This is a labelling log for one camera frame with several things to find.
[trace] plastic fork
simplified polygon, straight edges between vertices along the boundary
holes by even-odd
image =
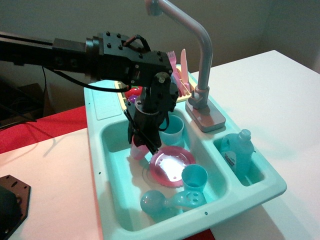
[[[166,54],[169,58],[169,61],[170,61],[171,67],[172,67],[172,71],[173,71],[172,74],[173,74],[173,77],[175,78],[175,82],[176,82],[176,85],[179,90],[179,96],[180,97],[184,96],[185,94],[187,94],[186,93],[187,90],[185,89],[184,85],[180,81],[180,75],[179,75],[177,68],[176,68],[177,58],[176,58],[175,51],[170,51],[170,52],[167,52]]]

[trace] cable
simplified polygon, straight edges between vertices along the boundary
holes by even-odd
[[[143,38],[142,36],[138,35],[138,34],[132,36],[132,37],[129,38],[127,41],[125,41],[125,42],[123,43],[123,46],[124,46],[124,47],[130,46],[130,44],[133,43],[133,42],[134,42],[135,40],[137,40],[137,39],[139,39],[139,40],[141,41],[141,43],[142,43],[142,45],[143,45],[143,49],[144,49],[145,51],[151,52],[151,49],[150,49],[150,47],[149,47],[149,44],[148,44],[147,40],[146,40],[145,38]]]
[[[5,129],[8,129],[8,128],[13,127],[13,126],[18,125],[18,124],[25,124],[27,122],[28,122],[27,120],[12,122],[12,123],[9,123],[7,125],[0,126],[0,131],[3,131]]]
[[[127,86],[127,87],[120,88],[120,89],[93,86],[93,85],[89,85],[89,84],[83,83],[81,81],[78,81],[78,80],[74,79],[73,77],[70,77],[69,75],[67,75],[61,71],[56,71],[56,70],[53,70],[52,68],[47,68],[47,67],[46,67],[46,69],[50,70],[51,72],[59,75],[60,77],[63,77],[64,79],[66,79],[74,84],[80,85],[80,86],[87,88],[87,89],[92,89],[92,90],[97,90],[97,91],[102,91],[102,92],[111,92],[111,93],[124,93],[124,92],[127,92],[131,89],[131,86]]]
[[[165,121],[166,121],[166,127],[165,128],[158,128],[159,131],[164,132],[165,130],[167,130],[167,128],[169,127],[169,115],[168,113],[166,113],[165,115]]]
[[[27,117],[27,116],[21,114],[20,112],[14,111],[14,110],[12,110],[12,109],[10,109],[10,108],[2,105],[1,103],[0,103],[0,108],[6,110],[6,111],[8,111],[8,112],[10,112],[10,113],[12,113],[12,114],[14,114],[14,115],[16,115],[16,116],[20,116],[20,117],[22,117],[22,118],[24,118],[24,119],[26,119],[26,120],[29,120],[30,122],[36,122],[35,119],[32,119],[32,118],[30,118],[30,117]]]
[[[44,88],[43,88],[42,99],[45,100],[45,95],[46,95],[46,90],[47,90],[47,77],[46,77],[44,66],[41,66],[41,67],[42,67],[42,72],[43,72],[43,76],[44,76]]]

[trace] sink basin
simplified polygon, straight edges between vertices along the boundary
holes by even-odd
[[[112,81],[94,85],[114,87]],[[240,129],[212,98],[226,123],[225,127],[207,133],[201,132],[190,118],[185,102],[179,102],[170,114],[184,121],[179,146],[190,151],[208,173],[203,191],[206,204],[188,211],[174,208],[151,217],[140,207],[146,191],[159,190],[170,198],[183,188],[165,187],[152,178],[150,153],[140,161],[130,156],[128,121],[117,94],[85,89],[84,96],[96,195],[106,240],[183,239],[269,201],[287,189],[285,181],[257,149],[252,154],[248,174],[243,179],[236,177],[218,149],[225,135],[238,133]]]

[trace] faucet spout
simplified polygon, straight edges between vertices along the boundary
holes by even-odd
[[[187,100],[185,108],[201,131],[209,132],[223,127],[225,117],[208,100],[208,82],[213,59],[213,47],[208,32],[200,23],[168,0],[145,0],[145,5],[149,15],[158,16],[165,13],[197,37],[200,47],[198,83]]]

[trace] pink plate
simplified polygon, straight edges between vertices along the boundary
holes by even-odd
[[[150,161],[150,173],[161,185],[166,187],[181,187],[181,173],[189,164],[195,164],[194,156],[179,146],[161,148]]]

